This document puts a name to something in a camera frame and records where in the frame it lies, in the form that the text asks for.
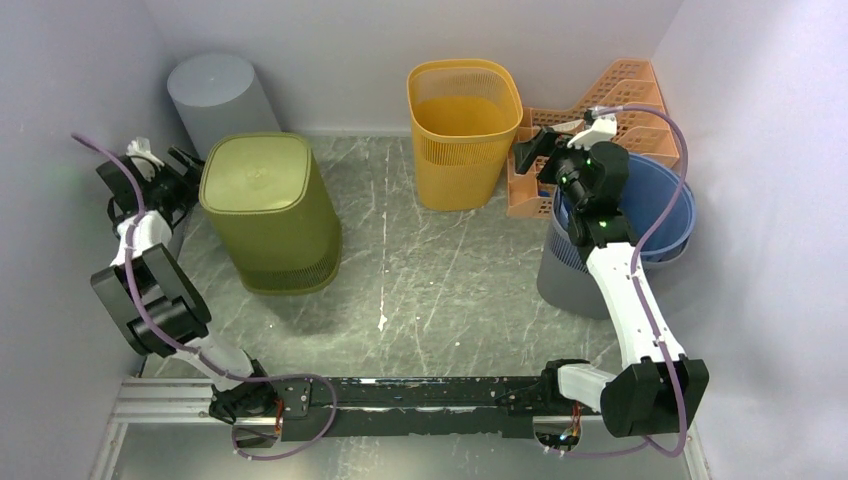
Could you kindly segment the light grey plastic bin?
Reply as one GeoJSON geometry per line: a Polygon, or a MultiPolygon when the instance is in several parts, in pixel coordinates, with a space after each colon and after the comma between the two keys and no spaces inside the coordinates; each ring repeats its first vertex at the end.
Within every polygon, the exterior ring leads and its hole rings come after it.
{"type": "Polygon", "coordinates": [[[255,67],[242,57],[190,57],[171,71],[166,87],[202,159],[225,137],[281,129],[255,67]]]}

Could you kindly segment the olive green mesh bin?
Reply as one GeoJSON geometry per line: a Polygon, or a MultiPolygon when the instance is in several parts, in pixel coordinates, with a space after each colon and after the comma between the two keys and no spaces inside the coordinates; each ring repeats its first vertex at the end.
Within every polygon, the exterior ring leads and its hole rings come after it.
{"type": "Polygon", "coordinates": [[[304,137],[220,140],[207,157],[199,202],[248,291],[303,295],[335,279],[342,226],[304,137]]]}

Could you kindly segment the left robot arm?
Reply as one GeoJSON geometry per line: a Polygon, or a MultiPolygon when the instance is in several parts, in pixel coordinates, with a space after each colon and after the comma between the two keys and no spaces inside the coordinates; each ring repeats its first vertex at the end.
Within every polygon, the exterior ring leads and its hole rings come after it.
{"type": "Polygon", "coordinates": [[[211,313],[168,249],[198,201],[203,161],[171,147],[179,172],[154,155],[147,139],[130,142],[96,169],[112,193],[107,214],[119,239],[109,267],[90,279],[131,348],[179,359],[212,382],[211,417],[233,424],[282,407],[260,363],[209,328],[211,313]]]}

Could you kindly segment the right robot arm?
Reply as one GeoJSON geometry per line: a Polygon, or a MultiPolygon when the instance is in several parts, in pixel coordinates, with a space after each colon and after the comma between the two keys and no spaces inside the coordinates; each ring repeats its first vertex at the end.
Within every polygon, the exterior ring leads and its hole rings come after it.
{"type": "Polygon", "coordinates": [[[547,162],[537,178],[555,186],[551,219],[555,241],[547,253],[579,260],[595,283],[617,335],[622,367],[609,373],[585,360],[561,360],[547,369],[551,380],[539,391],[550,413],[576,402],[601,414],[615,437],[685,435],[706,390],[705,363],[691,359],[668,327],[646,276],[637,234],[622,208],[631,182],[632,156],[608,141],[587,146],[578,135],[540,130],[513,147],[516,172],[547,162]]]}

